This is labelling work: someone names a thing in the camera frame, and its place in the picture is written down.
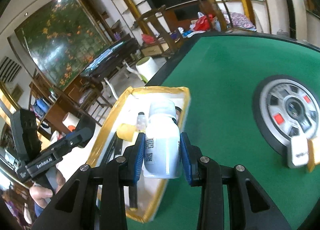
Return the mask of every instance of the red plastic bag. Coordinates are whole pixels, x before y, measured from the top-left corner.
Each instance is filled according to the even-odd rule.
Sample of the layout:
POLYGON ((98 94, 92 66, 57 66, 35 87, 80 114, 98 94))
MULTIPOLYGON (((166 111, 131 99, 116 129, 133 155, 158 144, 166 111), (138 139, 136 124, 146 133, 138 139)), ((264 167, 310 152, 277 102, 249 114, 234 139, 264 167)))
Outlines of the red plastic bag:
MULTIPOLYGON (((209 14, 209 19, 210 21, 212 21, 213 16, 212 14, 209 14)), ((210 24, 208 22, 207 16, 202 16, 200 17, 197 22, 196 22, 196 26, 193 28, 195 31, 206 31, 210 29, 210 24)))
POLYGON ((146 44, 151 44, 155 42, 155 39, 148 35, 148 34, 142 34, 142 40, 146 43, 146 44))

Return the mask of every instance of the green tabletop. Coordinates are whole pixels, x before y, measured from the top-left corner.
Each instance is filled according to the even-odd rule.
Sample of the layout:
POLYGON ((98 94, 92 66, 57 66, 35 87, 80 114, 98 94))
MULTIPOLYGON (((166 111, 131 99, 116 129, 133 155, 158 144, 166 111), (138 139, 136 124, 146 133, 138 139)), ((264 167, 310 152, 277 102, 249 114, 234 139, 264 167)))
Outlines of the green tabletop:
MULTIPOLYGON (((308 173, 306 167, 283 166, 252 115, 256 86, 281 74, 295 77, 320 96, 319 52, 261 37, 202 37, 163 86, 190 89, 185 131, 191 144, 221 165, 244 165, 297 229, 320 197, 320 167, 308 173)), ((128 219, 128 229, 195 230, 200 195, 201 188, 189 187, 184 177, 170 180, 154 221, 128 219)), ((225 226, 229 228, 227 206, 225 226)))

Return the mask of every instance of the metal screw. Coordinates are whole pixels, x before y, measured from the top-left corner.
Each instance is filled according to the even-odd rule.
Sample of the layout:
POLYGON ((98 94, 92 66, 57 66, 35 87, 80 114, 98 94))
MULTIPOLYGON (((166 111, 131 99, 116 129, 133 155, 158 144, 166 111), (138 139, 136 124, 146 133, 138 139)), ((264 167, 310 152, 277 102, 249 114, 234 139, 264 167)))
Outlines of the metal screw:
POLYGON ((118 163, 123 163, 123 162, 125 162, 125 158, 123 156, 119 156, 119 157, 116 158, 116 161, 118 163))
POLYGON ((245 168, 244 168, 244 166, 242 166, 242 165, 237 165, 237 166, 236 166, 236 170, 237 170, 237 171, 244 171, 245 168))
POLYGON ((89 168, 90 168, 90 166, 88 164, 83 164, 83 165, 80 166, 80 170, 81 171, 86 171, 89 168))
POLYGON ((200 161, 207 163, 207 162, 210 161, 210 159, 209 159, 207 156, 202 156, 202 157, 200 158, 200 161))

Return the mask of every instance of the flower mural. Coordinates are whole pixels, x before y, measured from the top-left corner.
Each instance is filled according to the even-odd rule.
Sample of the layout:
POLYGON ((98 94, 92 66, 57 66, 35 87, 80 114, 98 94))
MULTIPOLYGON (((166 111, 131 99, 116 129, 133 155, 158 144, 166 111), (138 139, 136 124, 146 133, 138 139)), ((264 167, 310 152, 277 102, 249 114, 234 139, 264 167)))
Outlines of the flower mural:
POLYGON ((15 33, 33 61, 57 87, 68 84, 108 45, 76 0, 53 0, 28 17, 15 33))

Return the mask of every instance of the black table edge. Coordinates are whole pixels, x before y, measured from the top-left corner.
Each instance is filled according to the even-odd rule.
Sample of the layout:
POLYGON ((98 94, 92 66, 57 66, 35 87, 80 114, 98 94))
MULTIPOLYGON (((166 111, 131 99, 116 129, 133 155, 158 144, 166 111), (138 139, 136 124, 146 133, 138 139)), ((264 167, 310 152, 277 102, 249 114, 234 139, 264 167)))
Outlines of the black table edge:
MULTIPOLYGON (((307 47, 320 53, 320 48, 316 47, 307 41, 298 41, 296 39, 288 38, 285 36, 278 36, 264 33, 247 33, 247 32, 232 32, 232 33, 220 33, 220 32, 205 32, 201 34, 195 34, 188 39, 177 53, 175 53, 149 80, 146 86, 161 86, 161 84, 167 79, 171 72, 176 68, 184 56, 192 49, 192 47, 202 37, 214 37, 214 36, 245 36, 245 37, 259 37, 273 40, 284 41, 288 43, 297 44, 303 47, 307 47)), ((320 197, 316 202, 315 206, 299 226, 297 230, 314 230, 320 225, 320 197)))

